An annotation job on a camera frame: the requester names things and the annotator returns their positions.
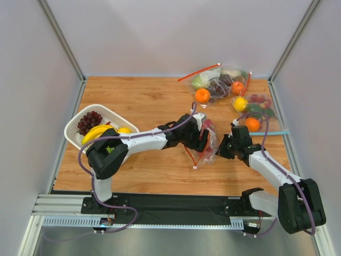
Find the yellow fake pear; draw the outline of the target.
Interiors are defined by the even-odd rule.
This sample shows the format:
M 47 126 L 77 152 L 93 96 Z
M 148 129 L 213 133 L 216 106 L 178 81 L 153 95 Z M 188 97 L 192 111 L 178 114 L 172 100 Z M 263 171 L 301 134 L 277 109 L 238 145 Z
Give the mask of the yellow fake pear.
M 132 130 L 128 127 L 121 127 L 117 130 L 119 134 L 129 134 L 132 133 Z

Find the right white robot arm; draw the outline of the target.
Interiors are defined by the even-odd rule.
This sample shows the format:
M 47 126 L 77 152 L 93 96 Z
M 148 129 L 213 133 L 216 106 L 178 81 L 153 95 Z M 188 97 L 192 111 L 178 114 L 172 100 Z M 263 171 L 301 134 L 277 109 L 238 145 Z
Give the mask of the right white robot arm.
M 253 143 L 246 126 L 233 126 L 217 154 L 226 159 L 238 158 L 277 190 L 276 196 L 261 188 L 246 190 L 242 195 L 252 209 L 277 218 L 287 233 L 314 231 L 326 223 L 318 184 L 291 173 L 275 161 L 262 145 Z

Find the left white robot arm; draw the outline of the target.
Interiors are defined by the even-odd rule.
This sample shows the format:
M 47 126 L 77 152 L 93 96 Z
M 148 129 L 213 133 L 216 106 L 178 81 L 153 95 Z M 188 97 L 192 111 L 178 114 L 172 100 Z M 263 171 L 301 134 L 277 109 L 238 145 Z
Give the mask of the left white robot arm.
M 92 188 L 100 202 L 112 198 L 111 180 L 130 155 L 164 150 L 182 144 L 194 157 L 194 167 L 210 163 L 218 151 L 215 127 L 205 114 L 185 114 L 178 121 L 138 133 L 120 134 L 108 129 L 86 151 Z

